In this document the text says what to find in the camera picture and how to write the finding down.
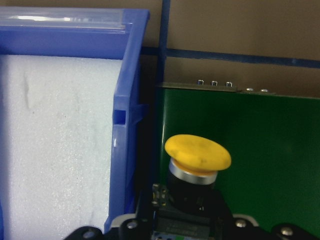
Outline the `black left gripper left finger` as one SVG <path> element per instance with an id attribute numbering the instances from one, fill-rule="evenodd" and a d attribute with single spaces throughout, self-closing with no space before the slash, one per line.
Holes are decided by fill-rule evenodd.
<path id="1" fill-rule="evenodd" d="M 139 194 L 135 213 L 117 216 L 111 223 L 111 231 L 118 240 L 151 240 L 154 226 L 153 194 L 150 189 Z"/>

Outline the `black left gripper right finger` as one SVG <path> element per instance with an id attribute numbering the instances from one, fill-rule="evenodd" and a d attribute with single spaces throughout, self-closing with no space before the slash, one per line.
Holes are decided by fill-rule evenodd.
<path id="1" fill-rule="evenodd" d="M 213 190 L 213 216 L 215 240 L 264 240 L 261 228 L 253 226 L 248 220 L 234 218 L 222 193 Z"/>

